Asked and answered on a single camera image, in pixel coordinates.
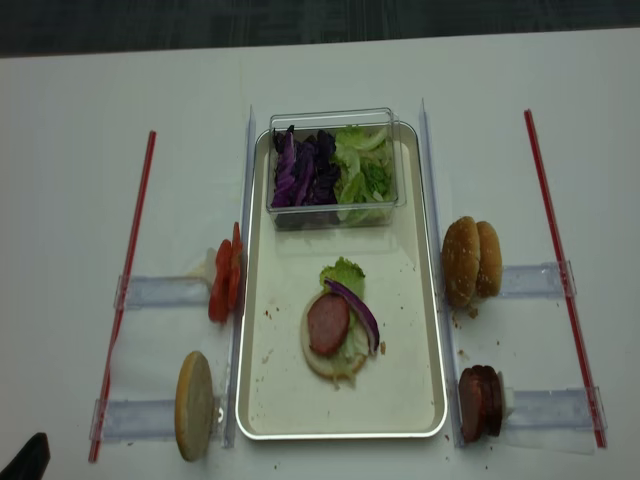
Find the clear holder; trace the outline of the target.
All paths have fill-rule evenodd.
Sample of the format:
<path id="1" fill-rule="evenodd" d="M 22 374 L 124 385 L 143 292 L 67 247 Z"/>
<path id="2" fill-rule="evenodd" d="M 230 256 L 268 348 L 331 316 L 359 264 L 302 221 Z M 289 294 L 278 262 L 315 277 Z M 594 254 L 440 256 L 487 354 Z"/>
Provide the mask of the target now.
<path id="1" fill-rule="evenodd" d="M 598 387 L 562 390 L 504 389 L 503 425 L 511 429 L 606 431 Z"/>
<path id="2" fill-rule="evenodd" d="M 175 439 L 175 401 L 97 400 L 89 439 L 107 443 Z"/>
<path id="3" fill-rule="evenodd" d="M 210 291 L 210 283 L 198 276 L 120 276 L 114 309 L 206 306 Z"/>
<path id="4" fill-rule="evenodd" d="M 503 267 L 501 298 L 573 298 L 576 287 L 570 261 Z"/>

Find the rear tomato slice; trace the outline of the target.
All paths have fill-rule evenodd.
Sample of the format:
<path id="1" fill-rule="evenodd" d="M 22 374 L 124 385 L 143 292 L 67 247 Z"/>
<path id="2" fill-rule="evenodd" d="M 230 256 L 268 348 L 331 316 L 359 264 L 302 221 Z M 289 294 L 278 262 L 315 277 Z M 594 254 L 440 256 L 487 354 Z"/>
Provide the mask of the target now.
<path id="1" fill-rule="evenodd" d="M 243 242 L 241 240 L 241 232 L 238 222 L 234 223 L 231 246 L 229 290 L 227 298 L 229 310 L 233 310 L 236 307 L 241 277 Z"/>

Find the red strip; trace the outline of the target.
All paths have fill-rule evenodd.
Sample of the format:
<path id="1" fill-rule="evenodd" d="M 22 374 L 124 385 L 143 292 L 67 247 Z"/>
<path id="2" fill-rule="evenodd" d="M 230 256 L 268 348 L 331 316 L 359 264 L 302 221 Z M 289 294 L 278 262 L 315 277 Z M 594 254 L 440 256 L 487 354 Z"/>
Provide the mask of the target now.
<path id="1" fill-rule="evenodd" d="M 119 335 L 122 319 L 123 319 L 123 304 L 126 299 L 129 281 L 131 277 L 131 271 L 134 263 L 135 252 L 137 247 L 140 223 L 142 213 L 144 209 L 144 202 L 146 197 L 146 191 L 148 187 L 149 176 L 152 167 L 155 143 L 157 132 L 151 130 L 149 132 L 147 146 L 145 151 L 145 158 L 143 162 L 143 168 L 141 172 L 139 188 L 136 198 L 136 204 L 134 209 L 134 215 L 130 228 L 128 246 L 125 256 L 125 262 L 122 269 L 122 273 L 119 277 L 116 293 L 115 293 L 115 307 L 114 307 L 114 319 L 111 331 L 111 337 L 109 347 L 107 350 L 107 357 L 103 375 L 103 381 L 101 385 L 101 391 L 99 398 L 97 399 L 97 407 L 95 408 L 94 416 L 95 422 L 91 427 L 91 432 L 94 436 L 91 439 L 91 446 L 88 455 L 88 462 L 90 464 L 96 464 L 99 459 L 100 448 L 102 445 L 101 434 L 104 425 L 104 411 L 109 400 L 110 388 L 111 388 L 111 358 L 116 340 Z"/>
<path id="2" fill-rule="evenodd" d="M 571 265 L 564 252 L 533 113 L 530 109 L 525 109 L 523 112 L 523 116 L 540 185 L 556 262 L 559 268 L 559 276 L 564 291 L 565 303 L 571 325 L 571 332 L 575 344 L 582 382 L 586 390 L 589 413 L 591 415 L 593 423 L 595 443 L 598 449 L 606 449 L 608 447 L 608 442 L 606 437 L 606 428 L 604 426 L 605 418 L 601 413 L 601 401 L 599 399 L 599 393 L 596 390 L 596 385 L 593 380 L 586 345 L 583 339 L 579 312 L 575 300 L 576 294 L 573 292 L 573 273 L 570 271 Z"/>

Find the front tomato slice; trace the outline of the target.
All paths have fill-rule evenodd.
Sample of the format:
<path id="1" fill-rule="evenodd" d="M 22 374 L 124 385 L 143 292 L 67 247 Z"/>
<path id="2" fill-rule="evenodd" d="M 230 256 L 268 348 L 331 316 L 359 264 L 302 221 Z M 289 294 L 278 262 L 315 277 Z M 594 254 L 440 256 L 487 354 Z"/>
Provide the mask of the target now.
<path id="1" fill-rule="evenodd" d="M 212 283 L 208 316 L 214 323 L 225 323 L 229 313 L 228 290 L 232 244 L 224 239 L 215 257 L 216 274 Z"/>

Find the bottom bun on tray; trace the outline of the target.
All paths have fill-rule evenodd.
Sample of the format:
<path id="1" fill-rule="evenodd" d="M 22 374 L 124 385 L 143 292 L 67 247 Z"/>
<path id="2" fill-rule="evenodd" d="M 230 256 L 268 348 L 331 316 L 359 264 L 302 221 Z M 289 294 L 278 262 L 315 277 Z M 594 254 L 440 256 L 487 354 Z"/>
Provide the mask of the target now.
<path id="1" fill-rule="evenodd" d="M 302 351 L 304 354 L 304 357 L 307 361 L 307 364 L 309 365 L 309 367 L 315 371 L 318 375 L 331 379 L 329 378 L 326 373 L 327 371 L 323 369 L 324 363 L 323 363 L 323 357 L 325 356 L 321 356 L 319 354 L 314 353 L 310 346 L 309 346 L 309 333 L 308 333 L 308 329 L 307 329 L 307 313 L 311 307 L 311 305 L 322 295 L 317 296 L 313 302 L 311 302 L 308 307 L 305 310 L 305 313 L 302 316 L 301 322 L 300 322 L 300 341 L 301 341 L 301 347 L 302 347 Z"/>

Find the lettuce leaf on bun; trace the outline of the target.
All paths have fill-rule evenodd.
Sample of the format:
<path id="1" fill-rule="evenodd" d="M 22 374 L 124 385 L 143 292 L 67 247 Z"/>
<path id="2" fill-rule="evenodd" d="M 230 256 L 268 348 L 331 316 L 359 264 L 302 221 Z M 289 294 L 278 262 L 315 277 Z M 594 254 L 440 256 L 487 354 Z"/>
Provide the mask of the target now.
<path id="1" fill-rule="evenodd" d="M 324 279 L 330 278 L 347 287 L 360 300 L 364 299 L 365 274 L 359 265 L 344 257 L 340 257 L 333 266 L 326 266 L 320 273 L 320 283 L 325 290 Z M 323 369 L 326 375 L 337 384 L 339 379 L 346 379 L 352 385 L 358 370 L 366 362 L 369 355 L 369 338 L 359 315 L 349 308 L 349 326 L 346 339 L 337 352 L 323 357 Z"/>

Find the lower left clear holder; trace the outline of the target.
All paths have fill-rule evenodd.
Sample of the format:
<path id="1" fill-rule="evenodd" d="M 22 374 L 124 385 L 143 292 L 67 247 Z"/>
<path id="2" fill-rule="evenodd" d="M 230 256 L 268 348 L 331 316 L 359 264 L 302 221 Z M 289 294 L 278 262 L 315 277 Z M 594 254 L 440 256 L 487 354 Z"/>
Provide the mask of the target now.
<path id="1" fill-rule="evenodd" d="M 175 401 L 97 400 L 89 439 L 107 443 L 175 439 Z"/>

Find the rear sausage slice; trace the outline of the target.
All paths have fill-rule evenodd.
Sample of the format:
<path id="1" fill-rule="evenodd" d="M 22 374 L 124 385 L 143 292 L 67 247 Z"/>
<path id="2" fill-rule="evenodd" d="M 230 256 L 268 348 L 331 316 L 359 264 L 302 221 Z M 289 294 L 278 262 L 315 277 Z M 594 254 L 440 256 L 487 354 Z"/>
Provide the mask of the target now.
<path id="1" fill-rule="evenodd" d="M 488 365 L 480 367 L 482 379 L 483 404 L 485 406 L 485 431 L 489 436 L 500 435 L 503 421 L 502 386 L 496 371 Z"/>

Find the lower right clear holder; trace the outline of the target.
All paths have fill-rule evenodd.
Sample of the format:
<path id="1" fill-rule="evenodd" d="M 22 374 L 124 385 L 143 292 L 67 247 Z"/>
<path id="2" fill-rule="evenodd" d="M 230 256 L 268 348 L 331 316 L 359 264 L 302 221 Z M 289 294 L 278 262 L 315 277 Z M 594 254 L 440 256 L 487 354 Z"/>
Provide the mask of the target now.
<path id="1" fill-rule="evenodd" d="M 598 387 L 562 390 L 504 389 L 503 425 L 511 429 L 606 431 Z"/>

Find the sausage slice on bun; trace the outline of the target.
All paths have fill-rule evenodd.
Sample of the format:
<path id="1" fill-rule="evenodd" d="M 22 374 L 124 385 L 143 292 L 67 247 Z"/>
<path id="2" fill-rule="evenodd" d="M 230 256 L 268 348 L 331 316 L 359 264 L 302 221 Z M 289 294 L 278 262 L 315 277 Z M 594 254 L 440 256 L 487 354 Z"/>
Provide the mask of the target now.
<path id="1" fill-rule="evenodd" d="M 307 313 L 311 350 L 321 356 L 335 354 L 346 339 L 350 314 L 346 300 L 338 294 L 320 296 Z"/>

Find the green lettuce in container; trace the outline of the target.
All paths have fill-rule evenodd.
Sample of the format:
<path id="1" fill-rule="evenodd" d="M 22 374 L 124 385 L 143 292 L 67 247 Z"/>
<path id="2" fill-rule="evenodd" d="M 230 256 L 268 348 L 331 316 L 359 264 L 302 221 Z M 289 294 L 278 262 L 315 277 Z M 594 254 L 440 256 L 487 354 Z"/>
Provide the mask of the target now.
<path id="1" fill-rule="evenodd" d="M 332 160 L 341 167 L 335 186 L 337 212 L 346 226 L 373 226 L 389 221 L 394 193 L 394 162 L 388 126 L 346 126 L 336 131 Z"/>

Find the tomato slice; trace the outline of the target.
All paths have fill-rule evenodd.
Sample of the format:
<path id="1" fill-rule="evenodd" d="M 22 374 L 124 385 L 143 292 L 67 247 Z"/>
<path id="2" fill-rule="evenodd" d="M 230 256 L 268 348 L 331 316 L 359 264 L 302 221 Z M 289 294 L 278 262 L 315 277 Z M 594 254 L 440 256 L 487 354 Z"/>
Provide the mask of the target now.
<path id="1" fill-rule="evenodd" d="M 241 240 L 241 232 L 238 222 L 234 223 L 231 246 L 229 290 L 227 298 L 229 310 L 233 310 L 236 307 L 241 277 L 243 242 Z"/>
<path id="2" fill-rule="evenodd" d="M 225 323 L 229 313 L 228 290 L 232 244 L 224 239 L 215 257 L 216 274 L 212 283 L 208 316 L 214 323 Z"/>

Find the right clear long rail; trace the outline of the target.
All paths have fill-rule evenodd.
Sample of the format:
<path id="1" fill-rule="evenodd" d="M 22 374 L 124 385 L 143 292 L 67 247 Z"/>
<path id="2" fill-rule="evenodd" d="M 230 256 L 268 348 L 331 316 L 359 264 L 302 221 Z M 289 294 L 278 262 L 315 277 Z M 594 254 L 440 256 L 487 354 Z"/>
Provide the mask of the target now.
<path id="1" fill-rule="evenodd" d="M 462 420 L 458 396 L 458 374 L 451 332 L 453 323 L 450 316 L 451 309 L 448 306 L 445 292 L 445 277 L 441 260 L 442 235 L 439 223 L 435 168 L 432 160 L 430 122 L 424 99 L 421 99 L 420 102 L 418 119 L 422 148 L 421 171 L 423 177 L 426 225 L 429 238 L 429 256 L 432 263 L 433 286 L 435 291 L 434 299 L 436 302 L 436 313 L 443 355 L 445 390 L 451 419 L 451 438 L 456 448 L 462 448 L 465 446 L 465 442 L 462 434 Z"/>

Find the left red strip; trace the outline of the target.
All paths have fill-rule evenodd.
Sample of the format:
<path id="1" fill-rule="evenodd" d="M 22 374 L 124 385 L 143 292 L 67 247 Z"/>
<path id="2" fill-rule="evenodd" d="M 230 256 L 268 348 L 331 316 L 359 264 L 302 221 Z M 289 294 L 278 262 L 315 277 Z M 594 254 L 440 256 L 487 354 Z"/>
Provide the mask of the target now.
<path id="1" fill-rule="evenodd" d="M 144 202 L 146 197 L 146 191 L 148 187 L 149 176 L 152 167 L 155 143 L 157 132 L 151 130 L 149 132 L 147 146 L 145 151 L 145 158 L 143 162 L 143 168 L 141 172 L 139 188 L 136 198 L 136 204 L 134 209 L 134 215 L 130 228 L 128 246 L 125 256 L 125 262 L 122 269 L 122 273 L 119 277 L 116 293 L 115 293 L 115 307 L 114 307 L 114 319 L 111 331 L 111 337 L 109 347 L 107 350 L 107 357 L 103 375 L 103 381 L 101 385 L 101 391 L 99 398 L 97 399 L 97 407 L 95 408 L 94 416 L 95 422 L 91 427 L 91 432 L 94 436 L 91 439 L 91 446 L 88 455 L 88 462 L 90 464 L 96 464 L 99 459 L 100 448 L 102 445 L 101 434 L 104 425 L 104 411 L 109 400 L 110 388 L 111 388 L 111 358 L 116 340 L 119 335 L 122 319 L 123 319 L 123 304 L 126 299 L 129 281 L 131 277 L 131 271 L 134 263 L 135 252 L 137 247 L 140 223 L 142 213 L 144 209 Z"/>

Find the right red strip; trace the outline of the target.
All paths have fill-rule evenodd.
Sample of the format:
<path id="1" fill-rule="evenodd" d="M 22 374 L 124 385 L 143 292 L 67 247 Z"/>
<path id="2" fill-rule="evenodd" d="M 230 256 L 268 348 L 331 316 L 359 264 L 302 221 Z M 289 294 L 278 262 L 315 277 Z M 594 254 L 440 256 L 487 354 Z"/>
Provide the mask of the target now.
<path id="1" fill-rule="evenodd" d="M 595 443 L 598 449 L 606 449 L 608 447 L 608 442 L 606 437 L 606 428 L 604 426 L 605 418 L 601 413 L 601 401 L 599 399 L 599 393 L 596 390 L 596 385 L 593 380 L 586 345 L 583 339 L 579 312 L 575 300 L 576 294 L 573 292 L 573 273 L 570 271 L 571 265 L 564 252 L 533 113 L 530 109 L 525 109 L 523 112 L 523 116 L 540 185 L 556 262 L 559 268 L 559 276 L 564 291 L 565 303 L 571 325 L 571 332 L 575 344 L 582 382 L 586 390 L 589 413 L 591 415 L 593 423 Z"/>

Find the black object at corner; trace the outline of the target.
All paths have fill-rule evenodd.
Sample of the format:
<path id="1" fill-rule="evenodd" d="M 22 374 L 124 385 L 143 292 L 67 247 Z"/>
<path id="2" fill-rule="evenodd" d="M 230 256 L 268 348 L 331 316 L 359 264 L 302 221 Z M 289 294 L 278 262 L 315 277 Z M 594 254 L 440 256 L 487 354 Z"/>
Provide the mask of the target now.
<path id="1" fill-rule="evenodd" d="M 0 480 L 41 480 L 51 459 L 48 436 L 34 434 L 1 471 Z"/>

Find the purple cabbage strip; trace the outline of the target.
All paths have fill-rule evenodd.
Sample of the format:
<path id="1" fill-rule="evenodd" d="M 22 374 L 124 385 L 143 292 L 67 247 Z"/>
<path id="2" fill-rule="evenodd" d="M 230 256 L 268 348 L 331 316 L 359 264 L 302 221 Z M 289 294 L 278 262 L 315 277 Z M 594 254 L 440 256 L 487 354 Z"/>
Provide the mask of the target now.
<path id="1" fill-rule="evenodd" d="M 342 296 L 350 308 L 357 314 L 368 336 L 369 352 L 376 354 L 380 345 L 380 332 L 377 320 L 369 307 L 353 291 L 340 282 L 325 277 L 324 285 L 328 287 L 332 293 Z"/>

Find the standing bun bottom left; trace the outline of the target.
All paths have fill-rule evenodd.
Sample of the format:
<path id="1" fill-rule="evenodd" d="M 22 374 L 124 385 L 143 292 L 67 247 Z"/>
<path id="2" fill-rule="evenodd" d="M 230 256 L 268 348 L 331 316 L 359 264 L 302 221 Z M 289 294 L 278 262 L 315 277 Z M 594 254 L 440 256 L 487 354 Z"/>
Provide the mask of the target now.
<path id="1" fill-rule="evenodd" d="M 185 461 L 194 462 L 206 454 L 213 413 L 209 363 L 200 351 L 192 351 L 180 369 L 174 409 L 176 442 Z"/>

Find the upper right clear holder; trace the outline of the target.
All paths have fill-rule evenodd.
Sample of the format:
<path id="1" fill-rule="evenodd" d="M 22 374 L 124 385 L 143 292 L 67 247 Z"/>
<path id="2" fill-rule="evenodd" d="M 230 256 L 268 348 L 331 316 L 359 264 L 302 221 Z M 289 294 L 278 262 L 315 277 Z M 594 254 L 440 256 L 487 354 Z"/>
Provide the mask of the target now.
<path id="1" fill-rule="evenodd" d="M 501 298 L 573 298 L 576 287 L 570 261 L 503 267 Z"/>

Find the upper left clear holder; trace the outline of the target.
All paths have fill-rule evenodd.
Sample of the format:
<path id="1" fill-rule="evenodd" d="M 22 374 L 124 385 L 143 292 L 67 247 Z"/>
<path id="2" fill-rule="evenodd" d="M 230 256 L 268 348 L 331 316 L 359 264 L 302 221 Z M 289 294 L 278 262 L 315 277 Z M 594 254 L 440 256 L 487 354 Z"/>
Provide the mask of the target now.
<path id="1" fill-rule="evenodd" d="M 198 276 L 120 276 L 114 309 L 206 306 L 210 291 L 210 283 Z"/>

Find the cream rectangular serving tray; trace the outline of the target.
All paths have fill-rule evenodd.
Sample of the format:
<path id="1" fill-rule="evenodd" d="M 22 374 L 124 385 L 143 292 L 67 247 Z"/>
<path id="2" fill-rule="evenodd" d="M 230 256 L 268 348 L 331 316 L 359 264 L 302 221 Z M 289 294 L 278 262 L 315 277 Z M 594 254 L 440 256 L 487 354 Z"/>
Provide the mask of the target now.
<path id="1" fill-rule="evenodd" d="M 266 209 L 270 136 L 254 148 L 236 419 L 254 440 L 429 437 L 447 414 L 417 135 L 394 146 L 406 201 L 388 225 L 278 231 Z M 381 346 L 353 380 L 315 374 L 301 325 L 320 294 L 321 270 L 339 258 L 365 274 L 364 301 Z"/>

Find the purple cabbage leaves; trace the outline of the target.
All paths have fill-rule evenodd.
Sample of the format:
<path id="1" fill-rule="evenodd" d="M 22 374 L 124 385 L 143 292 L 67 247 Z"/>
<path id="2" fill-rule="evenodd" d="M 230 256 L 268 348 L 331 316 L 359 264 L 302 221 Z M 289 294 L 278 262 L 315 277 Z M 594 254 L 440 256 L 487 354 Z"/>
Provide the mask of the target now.
<path id="1" fill-rule="evenodd" d="M 304 141 L 294 138 L 291 125 L 285 132 L 273 131 L 277 153 L 273 208 L 337 204 L 335 186 L 341 167 L 332 160 L 335 137 L 325 130 Z"/>

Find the clear plastic salad container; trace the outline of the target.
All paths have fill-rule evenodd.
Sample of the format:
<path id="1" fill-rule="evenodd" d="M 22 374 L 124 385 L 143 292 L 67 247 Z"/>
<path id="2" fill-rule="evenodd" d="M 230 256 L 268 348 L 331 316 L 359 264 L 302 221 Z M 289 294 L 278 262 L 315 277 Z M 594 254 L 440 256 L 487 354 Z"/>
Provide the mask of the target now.
<path id="1" fill-rule="evenodd" d="M 280 230 L 386 225 L 405 202 L 389 108 L 276 114 L 267 140 L 265 209 Z"/>

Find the sesame top bun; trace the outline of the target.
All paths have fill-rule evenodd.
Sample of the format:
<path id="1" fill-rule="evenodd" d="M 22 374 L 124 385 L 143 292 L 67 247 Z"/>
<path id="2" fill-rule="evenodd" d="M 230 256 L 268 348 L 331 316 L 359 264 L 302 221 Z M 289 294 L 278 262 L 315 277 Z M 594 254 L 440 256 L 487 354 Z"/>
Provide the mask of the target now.
<path id="1" fill-rule="evenodd" d="M 465 307 L 475 292 L 480 268 L 480 238 L 472 217 L 463 216 L 449 226 L 441 260 L 449 304 Z"/>

